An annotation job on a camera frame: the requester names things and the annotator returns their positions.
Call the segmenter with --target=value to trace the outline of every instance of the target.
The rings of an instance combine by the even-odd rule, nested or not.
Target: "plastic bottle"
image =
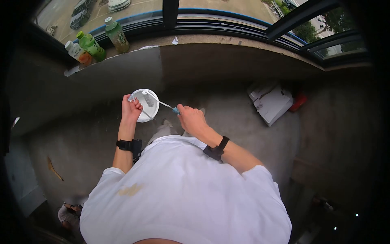
[[[129,42],[126,39],[126,36],[123,34],[121,25],[114,21],[112,17],[105,19],[104,23],[106,24],[106,35],[114,44],[115,48],[119,53],[125,53],[129,50]]]
[[[74,59],[79,61],[82,64],[90,65],[92,62],[92,56],[82,49],[79,44],[68,41],[65,44],[65,49],[68,51],[68,54]]]
[[[80,47],[92,55],[96,61],[101,62],[106,58],[106,50],[99,46],[91,34],[84,34],[84,32],[80,31],[76,37],[79,39],[78,44]]]

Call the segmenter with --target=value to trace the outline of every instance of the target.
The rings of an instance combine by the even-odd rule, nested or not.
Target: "black window frame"
[[[347,63],[370,62],[368,51],[327,59],[322,59],[314,54],[316,50],[351,40],[362,40],[358,30],[337,33],[309,44],[289,32],[304,22],[340,6],[338,0],[308,0],[276,23],[269,24],[262,20],[232,12],[213,9],[180,9],[179,0],[163,0],[162,10],[160,11],[129,16],[118,20],[118,22],[121,23],[129,40],[181,34],[214,34],[242,37],[272,44],[297,53],[323,68]],[[35,45],[45,43],[40,47],[43,50],[48,50],[48,53],[56,56],[57,59],[60,59],[69,67],[77,63],[75,60],[69,59],[62,43],[36,24],[31,22],[29,25],[35,25],[33,28],[27,27],[29,33],[27,39],[31,40],[32,38],[32,43]],[[105,35],[103,25],[90,33],[103,48],[113,46]]]

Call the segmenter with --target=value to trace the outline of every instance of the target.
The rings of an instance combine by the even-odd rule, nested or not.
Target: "red object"
[[[307,97],[303,92],[298,92],[297,96],[295,97],[294,104],[289,108],[289,111],[295,112],[298,110],[298,108],[304,104],[307,101]]]

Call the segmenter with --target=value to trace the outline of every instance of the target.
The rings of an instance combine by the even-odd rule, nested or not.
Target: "orange juice bottle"
[[[92,62],[92,56],[84,51],[79,44],[73,43],[72,41],[68,41],[65,44],[65,49],[68,51],[68,54],[72,56],[74,59],[79,61],[84,65],[90,65]]]

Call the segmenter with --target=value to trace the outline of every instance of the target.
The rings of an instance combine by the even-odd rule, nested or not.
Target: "glass pane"
[[[180,0],[179,8],[214,9],[273,24],[299,4],[296,0]]]
[[[366,52],[366,51],[367,49],[365,48],[363,41],[350,41],[329,48],[324,48],[314,53],[323,59],[327,59],[329,57],[335,57],[335,56],[356,53],[356,52]]]
[[[45,0],[33,19],[55,39],[66,43],[79,31],[91,32],[104,26],[111,16],[119,20],[141,13],[162,10],[163,0]]]
[[[312,43],[327,36],[355,28],[351,16],[343,8],[338,7],[296,27],[290,33],[307,43]]]

